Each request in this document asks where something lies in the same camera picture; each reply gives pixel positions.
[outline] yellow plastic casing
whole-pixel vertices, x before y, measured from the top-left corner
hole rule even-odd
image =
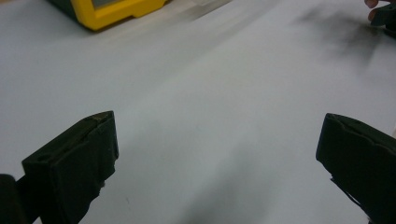
[[[139,18],[163,7],[167,0],[118,0],[95,8],[92,0],[71,0],[78,21],[91,30],[128,17]]]

